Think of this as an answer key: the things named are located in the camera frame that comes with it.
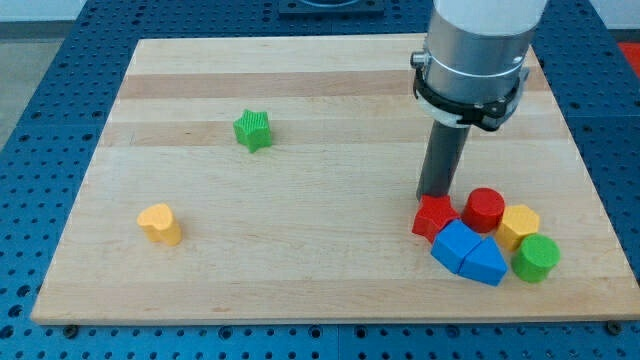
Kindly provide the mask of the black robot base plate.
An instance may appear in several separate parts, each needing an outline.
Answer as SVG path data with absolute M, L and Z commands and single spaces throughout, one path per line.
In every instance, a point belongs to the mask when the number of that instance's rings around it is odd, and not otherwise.
M 279 0 L 280 16 L 381 14 L 384 0 Z

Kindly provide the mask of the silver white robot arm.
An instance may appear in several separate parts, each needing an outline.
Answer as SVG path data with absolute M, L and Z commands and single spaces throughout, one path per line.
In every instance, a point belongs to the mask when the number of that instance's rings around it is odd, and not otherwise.
M 515 112 L 546 0 L 434 0 L 414 96 L 437 122 L 495 131 Z

